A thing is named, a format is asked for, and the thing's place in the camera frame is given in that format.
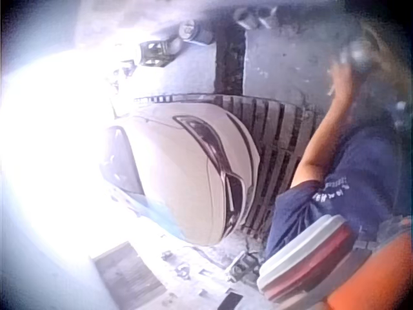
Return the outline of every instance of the bright light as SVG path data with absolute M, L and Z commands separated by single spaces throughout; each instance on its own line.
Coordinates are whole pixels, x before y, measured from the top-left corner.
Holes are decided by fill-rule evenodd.
M 103 61 L 65 52 L 2 83 L 3 172 L 26 220 L 67 258 L 90 245 L 88 231 L 108 205 L 97 166 L 100 132 L 113 119 Z

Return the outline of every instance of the navy t-shirt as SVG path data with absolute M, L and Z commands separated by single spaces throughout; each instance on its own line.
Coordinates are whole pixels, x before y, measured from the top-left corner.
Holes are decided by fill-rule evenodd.
M 342 215 L 365 241 L 374 241 L 379 224 L 390 218 L 396 195 L 405 189 L 393 130 L 358 128 L 340 145 L 324 182 L 305 181 L 276 198 L 266 258 L 325 214 Z

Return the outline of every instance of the red pad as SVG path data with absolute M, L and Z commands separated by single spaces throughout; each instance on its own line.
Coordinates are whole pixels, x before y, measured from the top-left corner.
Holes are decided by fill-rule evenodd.
M 263 288 L 269 300 L 292 291 L 311 290 L 352 250 L 355 241 L 350 227 L 343 225 L 304 260 Z

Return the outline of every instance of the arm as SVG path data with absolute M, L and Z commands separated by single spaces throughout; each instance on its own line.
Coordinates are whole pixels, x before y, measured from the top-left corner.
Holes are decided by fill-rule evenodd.
M 291 187 L 309 180 L 323 181 L 333 162 L 341 128 L 353 100 L 354 87 L 350 65 L 334 64 L 332 78 L 336 95 L 305 149 Z

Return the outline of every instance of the car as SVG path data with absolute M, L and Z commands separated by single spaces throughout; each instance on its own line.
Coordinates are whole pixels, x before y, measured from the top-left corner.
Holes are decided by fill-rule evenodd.
M 116 201 L 196 245 L 244 223 L 259 154 L 247 128 L 209 103 L 150 103 L 105 130 L 100 163 Z

